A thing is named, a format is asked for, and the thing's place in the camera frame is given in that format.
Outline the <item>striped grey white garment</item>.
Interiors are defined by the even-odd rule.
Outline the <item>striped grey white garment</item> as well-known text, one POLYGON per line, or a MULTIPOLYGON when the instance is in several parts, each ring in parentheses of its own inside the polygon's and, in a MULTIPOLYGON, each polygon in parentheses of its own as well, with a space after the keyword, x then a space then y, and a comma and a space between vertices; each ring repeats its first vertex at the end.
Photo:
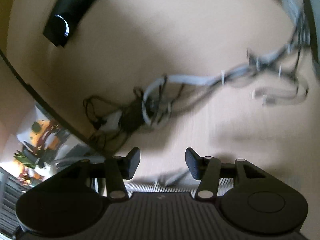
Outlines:
MULTIPOLYGON (((87 182, 90 188, 101 196, 107 196, 104 179, 92 179, 87 182)), ((189 170, 177 170, 171 173, 163 173, 157 176, 144 177, 140 179, 124 180, 124 185, 129 197, 133 192, 148 193, 176 193, 190 192, 194 197, 200 180, 193 179, 189 170)), ((222 196, 233 187, 232 178, 220 178, 218 184, 217 196, 222 196)))

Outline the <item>black power adapter brick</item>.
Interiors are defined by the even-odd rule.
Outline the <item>black power adapter brick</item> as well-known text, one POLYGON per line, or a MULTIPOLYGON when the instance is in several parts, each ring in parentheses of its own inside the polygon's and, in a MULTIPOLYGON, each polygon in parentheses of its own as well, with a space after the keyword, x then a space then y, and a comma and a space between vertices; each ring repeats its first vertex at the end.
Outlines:
POLYGON ((132 134, 144 124, 142 103, 139 100, 131 102, 121 110, 118 126, 122 132, 132 134))

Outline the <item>black computer monitor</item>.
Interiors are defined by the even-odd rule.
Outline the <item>black computer monitor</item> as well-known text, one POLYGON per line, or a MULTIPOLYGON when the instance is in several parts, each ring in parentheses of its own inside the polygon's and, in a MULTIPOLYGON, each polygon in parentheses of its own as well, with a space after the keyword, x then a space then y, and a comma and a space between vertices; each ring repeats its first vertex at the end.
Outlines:
POLYGON ((1 57, 1 232, 14 239, 102 239, 103 157, 55 119, 1 57))

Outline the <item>black desk power strip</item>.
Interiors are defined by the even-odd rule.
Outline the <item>black desk power strip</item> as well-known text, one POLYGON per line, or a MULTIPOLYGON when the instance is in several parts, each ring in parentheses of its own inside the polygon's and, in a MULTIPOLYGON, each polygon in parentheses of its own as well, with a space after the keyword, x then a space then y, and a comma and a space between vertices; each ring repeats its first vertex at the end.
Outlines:
POLYGON ((43 35, 56 47, 64 47, 96 0, 57 0, 43 35))

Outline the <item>white glass computer case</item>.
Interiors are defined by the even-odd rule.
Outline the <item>white glass computer case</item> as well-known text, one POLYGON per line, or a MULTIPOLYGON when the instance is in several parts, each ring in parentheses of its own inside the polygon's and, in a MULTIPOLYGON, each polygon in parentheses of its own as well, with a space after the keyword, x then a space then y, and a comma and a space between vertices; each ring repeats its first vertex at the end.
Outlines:
POLYGON ((310 48, 313 69, 319 78, 319 0, 303 0, 304 11, 310 29, 310 48))

